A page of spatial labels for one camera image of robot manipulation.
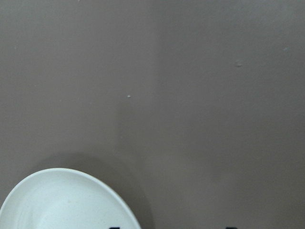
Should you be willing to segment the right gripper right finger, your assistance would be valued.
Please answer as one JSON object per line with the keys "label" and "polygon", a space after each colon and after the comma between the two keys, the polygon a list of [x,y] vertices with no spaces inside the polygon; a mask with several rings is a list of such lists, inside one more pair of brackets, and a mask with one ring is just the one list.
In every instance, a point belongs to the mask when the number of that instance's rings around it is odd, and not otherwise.
{"label": "right gripper right finger", "polygon": [[238,229],[237,227],[233,227],[233,226],[228,226],[228,227],[225,227],[225,229]]}

